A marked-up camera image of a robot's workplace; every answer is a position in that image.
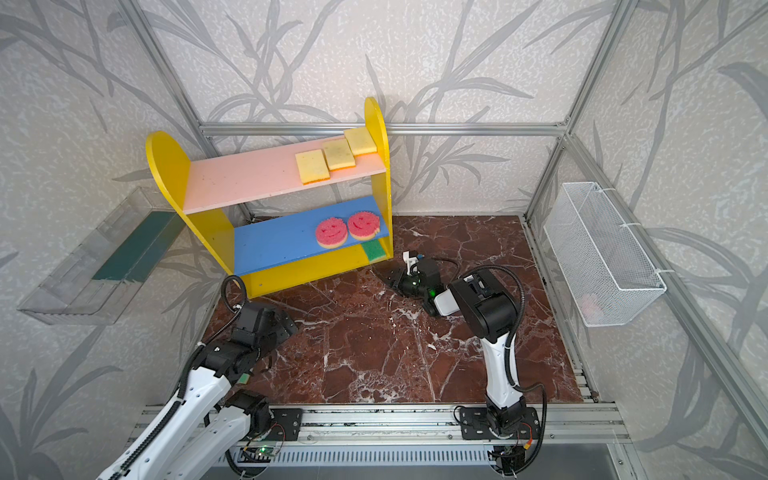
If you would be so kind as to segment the pink smiley sponge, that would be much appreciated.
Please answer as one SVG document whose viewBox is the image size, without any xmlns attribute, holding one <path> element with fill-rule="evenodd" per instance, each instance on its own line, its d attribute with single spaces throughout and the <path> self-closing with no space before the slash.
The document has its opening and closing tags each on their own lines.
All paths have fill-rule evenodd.
<svg viewBox="0 0 768 480">
<path fill-rule="evenodd" d="M 318 245 L 324 249 L 341 247 L 348 239 L 346 223 L 337 217 L 323 220 L 315 230 Z"/>
<path fill-rule="evenodd" d="M 380 217 L 370 211 L 360 211 L 353 214 L 347 221 L 349 235 L 355 240 L 369 241 L 381 231 Z"/>
</svg>

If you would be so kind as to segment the orange yellow sponge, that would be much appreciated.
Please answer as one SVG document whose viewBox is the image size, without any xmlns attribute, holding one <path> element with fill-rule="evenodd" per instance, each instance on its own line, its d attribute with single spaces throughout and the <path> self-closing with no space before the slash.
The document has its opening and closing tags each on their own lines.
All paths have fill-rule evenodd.
<svg viewBox="0 0 768 480">
<path fill-rule="evenodd" d="M 322 149 L 296 153 L 295 160 L 302 184 L 307 185 L 330 178 L 330 171 Z"/>
</svg>

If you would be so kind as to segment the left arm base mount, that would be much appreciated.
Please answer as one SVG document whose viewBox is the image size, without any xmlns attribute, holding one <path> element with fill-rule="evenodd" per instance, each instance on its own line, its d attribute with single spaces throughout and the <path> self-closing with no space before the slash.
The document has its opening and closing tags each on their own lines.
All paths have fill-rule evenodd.
<svg viewBox="0 0 768 480">
<path fill-rule="evenodd" d="M 301 408 L 262 408 L 250 416 L 245 440 L 293 442 L 298 439 L 304 411 Z"/>
</svg>

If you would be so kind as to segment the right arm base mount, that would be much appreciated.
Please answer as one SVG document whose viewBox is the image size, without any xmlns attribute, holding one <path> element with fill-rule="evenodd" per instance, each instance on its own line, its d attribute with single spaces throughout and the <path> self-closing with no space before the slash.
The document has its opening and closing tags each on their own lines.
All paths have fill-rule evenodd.
<svg viewBox="0 0 768 480">
<path fill-rule="evenodd" d="M 519 420 L 514 420 L 512 426 L 504 433 L 494 433 L 489 423 L 486 407 L 456 406 L 453 410 L 454 420 L 461 428 L 463 440 L 511 440 L 528 442 L 538 440 L 541 436 L 541 421 L 534 407 L 527 406 L 522 410 Z"/>
</svg>

